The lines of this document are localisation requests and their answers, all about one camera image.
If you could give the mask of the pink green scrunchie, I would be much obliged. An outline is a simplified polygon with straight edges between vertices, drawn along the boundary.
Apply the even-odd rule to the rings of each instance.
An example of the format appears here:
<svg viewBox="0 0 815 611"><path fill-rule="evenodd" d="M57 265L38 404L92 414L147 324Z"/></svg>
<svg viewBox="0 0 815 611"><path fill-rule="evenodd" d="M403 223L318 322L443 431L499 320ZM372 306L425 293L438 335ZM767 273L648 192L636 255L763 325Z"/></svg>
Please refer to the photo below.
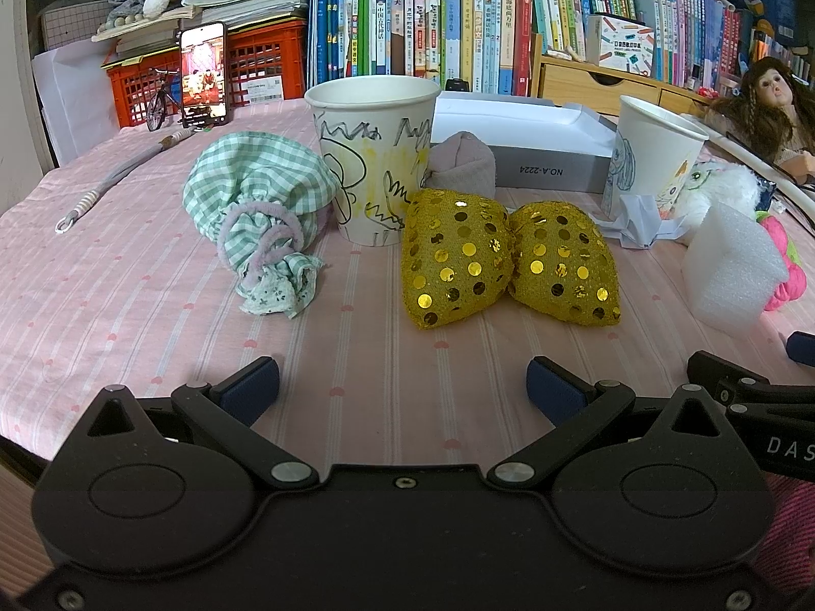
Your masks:
<svg viewBox="0 0 815 611"><path fill-rule="evenodd" d="M792 239L787 235L786 229L776 216L768 211L759 211L755 214L755 219L761 228L770 235L772 243L778 250L780 258L786 266L787 280L780 283L775 288L774 294L768 299L765 305L765 312L777 311L780 306L787 302L797 301L807 290L808 280L804 269L800 265L800 255Z"/></svg>

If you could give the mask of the white foam block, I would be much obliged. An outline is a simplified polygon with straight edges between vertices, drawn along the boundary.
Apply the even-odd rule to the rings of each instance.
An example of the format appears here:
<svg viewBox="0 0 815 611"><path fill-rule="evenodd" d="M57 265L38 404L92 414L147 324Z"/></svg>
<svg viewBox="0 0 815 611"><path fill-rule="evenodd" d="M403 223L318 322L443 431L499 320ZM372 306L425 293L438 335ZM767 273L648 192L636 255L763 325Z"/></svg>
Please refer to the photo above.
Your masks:
<svg viewBox="0 0 815 611"><path fill-rule="evenodd" d="M692 315L733 338L750 334L775 288L787 280L770 235L721 203L707 211L681 272Z"/></svg>

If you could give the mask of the white paper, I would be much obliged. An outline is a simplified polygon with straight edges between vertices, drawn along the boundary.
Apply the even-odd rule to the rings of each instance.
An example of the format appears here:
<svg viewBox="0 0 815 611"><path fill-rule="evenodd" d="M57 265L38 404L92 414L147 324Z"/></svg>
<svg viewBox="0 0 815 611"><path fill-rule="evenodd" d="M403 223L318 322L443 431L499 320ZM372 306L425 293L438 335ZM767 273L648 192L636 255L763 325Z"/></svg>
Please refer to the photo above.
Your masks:
<svg viewBox="0 0 815 611"><path fill-rule="evenodd" d="M654 196L621 195L615 218L592 218L592 222L605 239L627 249L648 249L658 240L677 241L688 233L685 218L660 216Z"/></svg>

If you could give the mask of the white plush cat toy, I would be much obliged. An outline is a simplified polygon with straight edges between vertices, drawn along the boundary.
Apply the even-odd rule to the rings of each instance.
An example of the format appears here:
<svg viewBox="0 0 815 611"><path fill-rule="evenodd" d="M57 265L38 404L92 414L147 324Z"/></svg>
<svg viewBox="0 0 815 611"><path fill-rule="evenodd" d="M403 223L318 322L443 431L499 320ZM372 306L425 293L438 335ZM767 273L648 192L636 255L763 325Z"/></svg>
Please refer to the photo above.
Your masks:
<svg viewBox="0 0 815 611"><path fill-rule="evenodd" d="M697 161L673 208L673 215L683 221L685 228L678 241L691 244L714 204L722 203L743 215L753 216L760 197L760 182L745 165L718 159Z"/></svg>

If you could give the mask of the gold sequin pillow bow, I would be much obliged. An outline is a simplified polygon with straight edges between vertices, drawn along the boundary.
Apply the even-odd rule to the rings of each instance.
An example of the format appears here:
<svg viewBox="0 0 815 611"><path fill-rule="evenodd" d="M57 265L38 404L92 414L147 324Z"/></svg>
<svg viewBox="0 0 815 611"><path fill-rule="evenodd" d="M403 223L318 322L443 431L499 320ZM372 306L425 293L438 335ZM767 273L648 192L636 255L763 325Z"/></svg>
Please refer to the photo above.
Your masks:
<svg viewBox="0 0 815 611"><path fill-rule="evenodd" d="M423 189L407 210L400 274L417 327L468 319L504 294L565 323L619 323L615 259L573 204L546 200L510 212L487 197Z"/></svg>

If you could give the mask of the green checked drawstring pouch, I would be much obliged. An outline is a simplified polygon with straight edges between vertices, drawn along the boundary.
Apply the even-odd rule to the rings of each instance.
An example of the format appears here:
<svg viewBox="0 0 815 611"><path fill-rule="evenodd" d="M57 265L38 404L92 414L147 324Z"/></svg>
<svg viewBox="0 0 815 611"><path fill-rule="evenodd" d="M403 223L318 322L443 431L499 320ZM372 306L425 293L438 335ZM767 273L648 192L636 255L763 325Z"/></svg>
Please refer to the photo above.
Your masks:
<svg viewBox="0 0 815 611"><path fill-rule="evenodd" d="M182 206L235 275L242 311L293 319L315 298L323 261L308 249L338 188L314 150L271 132L239 131L200 153Z"/></svg>

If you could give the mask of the grey knitted soft hat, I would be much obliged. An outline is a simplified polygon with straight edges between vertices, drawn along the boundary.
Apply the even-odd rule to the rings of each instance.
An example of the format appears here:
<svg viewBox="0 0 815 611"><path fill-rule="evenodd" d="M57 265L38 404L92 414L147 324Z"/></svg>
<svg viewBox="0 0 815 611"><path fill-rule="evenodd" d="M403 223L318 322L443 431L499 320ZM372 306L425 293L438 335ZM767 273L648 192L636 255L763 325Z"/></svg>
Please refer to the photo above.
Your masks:
<svg viewBox="0 0 815 611"><path fill-rule="evenodd" d="M496 196L495 155L471 132L456 132L429 151L423 186L493 199Z"/></svg>

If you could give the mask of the pink striped tablecloth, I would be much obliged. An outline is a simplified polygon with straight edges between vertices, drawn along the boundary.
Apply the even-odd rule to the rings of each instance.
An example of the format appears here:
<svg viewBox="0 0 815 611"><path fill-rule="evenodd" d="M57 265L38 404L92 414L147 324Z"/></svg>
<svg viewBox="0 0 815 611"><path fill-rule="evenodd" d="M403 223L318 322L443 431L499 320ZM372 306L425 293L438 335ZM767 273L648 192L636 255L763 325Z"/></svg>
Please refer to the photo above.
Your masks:
<svg viewBox="0 0 815 611"><path fill-rule="evenodd" d="M282 372L261 434L318 469L333 463L491 466L547 430L525 370L538 354L588 381L616 378L645 396L685 381L707 350L776 383L808 385L787 357L811 331L804 296L744 337L696 320L685 301L684 250L660 241L615 249L621 321L582 328L503 296L481 315L424 331L406 315L398 247L359 247L336 229L315 244L318 294L297 317L252 316L233 274L181 203L199 134L136 169L69 232L58 219L109 171L151 145L127 128L51 171L2 218L2 432L51 458L99 389L142 397L218 382L260 356Z"/></svg>

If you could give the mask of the white paper cup with drawing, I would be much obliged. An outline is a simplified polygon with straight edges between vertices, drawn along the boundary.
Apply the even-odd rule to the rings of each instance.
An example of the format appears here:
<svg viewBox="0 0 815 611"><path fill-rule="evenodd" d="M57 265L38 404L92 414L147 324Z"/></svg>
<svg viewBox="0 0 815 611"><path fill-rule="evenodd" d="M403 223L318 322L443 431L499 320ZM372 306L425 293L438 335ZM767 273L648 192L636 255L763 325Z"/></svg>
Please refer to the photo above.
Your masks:
<svg viewBox="0 0 815 611"><path fill-rule="evenodd" d="M698 124L644 99L622 95L601 208L615 218L621 196L652 196L660 218L674 204L709 136Z"/></svg>

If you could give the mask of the long-haired doll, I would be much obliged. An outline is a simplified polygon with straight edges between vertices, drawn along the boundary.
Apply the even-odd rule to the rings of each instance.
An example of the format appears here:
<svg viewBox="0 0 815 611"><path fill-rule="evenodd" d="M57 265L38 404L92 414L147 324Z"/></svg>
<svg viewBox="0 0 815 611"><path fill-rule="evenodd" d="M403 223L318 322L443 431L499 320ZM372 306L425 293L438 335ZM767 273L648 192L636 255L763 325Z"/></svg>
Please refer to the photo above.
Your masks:
<svg viewBox="0 0 815 611"><path fill-rule="evenodd" d="M813 182L813 91L778 58L753 62L739 93L710 103L704 122L732 135L798 186Z"/></svg>

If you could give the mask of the white grey cardboard box tray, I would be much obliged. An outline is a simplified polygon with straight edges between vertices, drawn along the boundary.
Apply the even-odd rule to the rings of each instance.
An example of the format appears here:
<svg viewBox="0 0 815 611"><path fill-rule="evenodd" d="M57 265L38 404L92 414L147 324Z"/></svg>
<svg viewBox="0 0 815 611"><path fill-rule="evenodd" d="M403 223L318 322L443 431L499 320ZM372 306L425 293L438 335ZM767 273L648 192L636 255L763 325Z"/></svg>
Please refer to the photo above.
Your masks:
<svg viewBox="0 0 815 611"><path fill-rule="evenodd" d="M431 141L458 132L491 148L500 188L604 192L616 126L578 103L445 91L435 102Z"/></svg>

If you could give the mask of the miniature bicycle model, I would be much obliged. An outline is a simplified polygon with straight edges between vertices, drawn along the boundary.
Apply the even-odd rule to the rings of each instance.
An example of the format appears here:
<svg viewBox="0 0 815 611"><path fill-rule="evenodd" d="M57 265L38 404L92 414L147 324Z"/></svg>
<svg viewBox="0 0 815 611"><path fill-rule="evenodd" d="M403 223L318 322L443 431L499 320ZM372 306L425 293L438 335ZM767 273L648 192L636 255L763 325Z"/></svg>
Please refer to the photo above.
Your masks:
<svg viewBox="0 0 815 611"><path fill-rule="evenodd" d="M172 107L177 112L181 110L181 72L153 68L152 76L157 80L157 90L146 107L146 127L149 131L157 131L163 126Z"/></svg>

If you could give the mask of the wooden drawer organizer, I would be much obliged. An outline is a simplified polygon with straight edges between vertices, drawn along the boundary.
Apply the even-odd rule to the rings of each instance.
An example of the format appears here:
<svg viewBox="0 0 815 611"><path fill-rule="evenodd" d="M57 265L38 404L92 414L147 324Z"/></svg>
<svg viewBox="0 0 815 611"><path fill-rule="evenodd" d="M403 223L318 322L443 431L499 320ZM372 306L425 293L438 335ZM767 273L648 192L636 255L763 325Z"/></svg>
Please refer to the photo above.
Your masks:
<svg viewBox="0 0 815 611"><path fill-rule="evenodd" d="M691 90L640 74L552 57L543 51L541 35L533 41L530 95L555 105L577 103L608 116L619 115L622 95L654 103L677 115L702 116L709 104L707 98Z"/></svg>

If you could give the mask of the scribbled white paper cup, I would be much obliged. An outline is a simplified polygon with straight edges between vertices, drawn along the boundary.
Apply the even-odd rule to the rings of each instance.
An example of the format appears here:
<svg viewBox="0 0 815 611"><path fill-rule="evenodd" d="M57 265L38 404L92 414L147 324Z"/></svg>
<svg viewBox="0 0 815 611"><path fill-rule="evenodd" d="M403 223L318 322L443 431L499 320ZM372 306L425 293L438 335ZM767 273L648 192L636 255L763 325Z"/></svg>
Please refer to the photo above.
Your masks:
<svg viewBox="0 0 815 611"><path fill-rule="evenodd" d="M334 216L351 243L400 240L427 171L440 93L434 81L403 74L326 81L305 93L319 152L340 183Z"/></svg>

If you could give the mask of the small black box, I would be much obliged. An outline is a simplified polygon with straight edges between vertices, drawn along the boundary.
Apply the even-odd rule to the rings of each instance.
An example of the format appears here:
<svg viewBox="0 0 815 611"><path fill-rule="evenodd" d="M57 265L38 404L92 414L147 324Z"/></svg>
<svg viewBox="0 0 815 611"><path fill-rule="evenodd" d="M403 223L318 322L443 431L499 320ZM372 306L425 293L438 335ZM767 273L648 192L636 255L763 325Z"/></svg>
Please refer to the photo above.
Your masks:
<svg viewBox="0 0 815 611"><path fill-rule="evenodd" d="M445 81L445 90L454 91L455 93L468 93L470 83L464 79L448 79Z"/></svg>

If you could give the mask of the red plastic crate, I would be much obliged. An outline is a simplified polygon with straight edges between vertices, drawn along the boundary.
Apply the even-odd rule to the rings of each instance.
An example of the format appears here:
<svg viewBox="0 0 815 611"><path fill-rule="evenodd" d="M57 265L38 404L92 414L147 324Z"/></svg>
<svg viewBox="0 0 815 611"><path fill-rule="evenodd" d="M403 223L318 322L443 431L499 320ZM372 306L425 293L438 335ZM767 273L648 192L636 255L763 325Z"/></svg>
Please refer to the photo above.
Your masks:
<svg viewBox="0 0 815 611"><path fill-rule="evenodd" d="M279 77L283 99L301 98L305 93L305 41L307 23L303 18L281 19L272 25L229 32L229 106L235 109L250 105L254 84L274 77ZM103 65L111 83L119 126L144 124L148 106L160 86L157 72L178 72L181 66L181 51L177 47Z"/></svg>

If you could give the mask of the white patterned label box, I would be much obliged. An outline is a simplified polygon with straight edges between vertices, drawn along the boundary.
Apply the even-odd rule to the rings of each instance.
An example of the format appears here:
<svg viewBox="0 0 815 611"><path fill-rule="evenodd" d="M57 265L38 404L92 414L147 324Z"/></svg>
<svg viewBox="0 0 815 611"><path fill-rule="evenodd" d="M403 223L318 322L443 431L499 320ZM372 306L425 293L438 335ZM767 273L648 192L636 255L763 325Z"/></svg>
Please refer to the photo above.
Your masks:
<svg viewBox="0 0 815 611"><path fill-rule="evenodd" d="M591 14L586 26L586 61L621 72L652 76L655 32L611 15Z"/></svg>

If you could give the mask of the smartphone on stand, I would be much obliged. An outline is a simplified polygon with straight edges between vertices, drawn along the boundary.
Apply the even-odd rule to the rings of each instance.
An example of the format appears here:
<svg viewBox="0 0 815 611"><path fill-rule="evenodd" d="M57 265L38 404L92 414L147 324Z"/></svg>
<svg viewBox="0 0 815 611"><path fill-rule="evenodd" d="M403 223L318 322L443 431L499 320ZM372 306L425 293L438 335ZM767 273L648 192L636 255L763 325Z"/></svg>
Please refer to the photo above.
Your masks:
<svg viewBox="0 0 815 611"><path fill-rule="evenodd" d="M185 29L180 36L181 110L186 128L227 120L227 61L222 22Z"/></svg>

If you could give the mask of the row of upright books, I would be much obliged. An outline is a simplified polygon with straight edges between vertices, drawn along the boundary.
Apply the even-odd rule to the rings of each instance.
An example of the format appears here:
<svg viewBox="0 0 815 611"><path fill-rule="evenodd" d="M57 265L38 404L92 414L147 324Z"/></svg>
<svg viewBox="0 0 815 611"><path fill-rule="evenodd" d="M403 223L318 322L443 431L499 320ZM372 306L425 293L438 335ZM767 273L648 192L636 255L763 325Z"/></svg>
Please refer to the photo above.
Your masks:
<svg viewBox="0 0 815 611"><path fill-rule="evenodd" d="M591 14L655 32L651 79L702 95L735 90L753 62L781 60L798 80L811 64L753 29L728 0L309 0L309 84L365 74L427 77L445 87L530 95L533 41L586 61Z"/></svg>

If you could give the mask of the stack of books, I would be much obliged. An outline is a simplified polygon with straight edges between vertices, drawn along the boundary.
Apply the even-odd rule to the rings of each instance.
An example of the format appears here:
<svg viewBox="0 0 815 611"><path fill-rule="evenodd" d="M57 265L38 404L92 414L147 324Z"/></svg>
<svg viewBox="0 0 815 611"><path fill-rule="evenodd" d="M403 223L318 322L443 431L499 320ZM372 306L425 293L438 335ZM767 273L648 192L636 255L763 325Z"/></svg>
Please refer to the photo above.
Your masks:
<svg viewBox="0 0 815 611"><path fill-rule="evenodd" d="M159 18L148 19L142 13L119 18L112 29L105 22L98 25L94 43L112 41L115 51L142 50L159 44L169 44L180 31L196 25L222 22L230 31L256 22L286 18L301 13L308 0L178 0L167 7Z"/></svg>

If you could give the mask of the white pipe frame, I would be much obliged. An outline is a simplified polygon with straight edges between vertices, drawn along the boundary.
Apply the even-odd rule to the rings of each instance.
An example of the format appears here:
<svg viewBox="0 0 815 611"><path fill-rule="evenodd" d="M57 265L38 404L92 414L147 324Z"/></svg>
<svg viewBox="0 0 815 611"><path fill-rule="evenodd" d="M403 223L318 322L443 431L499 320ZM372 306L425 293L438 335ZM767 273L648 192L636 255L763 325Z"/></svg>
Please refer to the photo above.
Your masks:
<svg viewBox="0 0 815 611"><path fill-rule="evenodd" d="M813 230L815 210L813 209L812 190L800 188L797 183L782 170L777 169L774 165L765 163L760 157L753 155L749 149L743 148L738 141L732 140L732 138L728 138L726 135L722 135L718 131L707 127L698 116L683 115L683 119L702 128L709 136L709 145L716 148L718 153L731 156L732 159L736 159L739 163L750 167L757 175L760 175L760 177L763 177L767 181L774 182L776 190L784 197L784 200L786 200L787 205L792 209L797 221L800 222L801 225L807 226L809 230Z"/></svg>

